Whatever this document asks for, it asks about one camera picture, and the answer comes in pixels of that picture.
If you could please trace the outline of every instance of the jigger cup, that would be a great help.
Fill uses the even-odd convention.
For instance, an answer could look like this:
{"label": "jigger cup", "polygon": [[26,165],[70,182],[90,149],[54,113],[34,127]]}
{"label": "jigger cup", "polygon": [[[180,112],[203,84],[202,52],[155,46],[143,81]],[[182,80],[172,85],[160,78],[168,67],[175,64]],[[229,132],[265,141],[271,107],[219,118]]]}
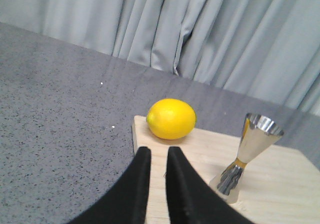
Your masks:
{"label": "jigger cup", "polygon": [[239,184],[246,165],[283,135],[284,131],[270,118],[248,113],[235,161],[216,175],[209,186],[227,203],[237,202]]}

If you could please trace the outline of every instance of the table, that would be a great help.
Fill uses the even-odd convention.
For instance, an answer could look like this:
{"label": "table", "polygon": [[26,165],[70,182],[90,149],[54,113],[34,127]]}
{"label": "table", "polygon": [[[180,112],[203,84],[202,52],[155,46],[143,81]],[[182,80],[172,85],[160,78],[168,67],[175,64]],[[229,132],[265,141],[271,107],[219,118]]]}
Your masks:
{"label": "table", "polygon": [[0,223],[65,223],[133,158],[131,124],[162,98],[197,128],[240,136],[247,112],[276,120],[278,145],[320,168],[320,117],[0,23]]}

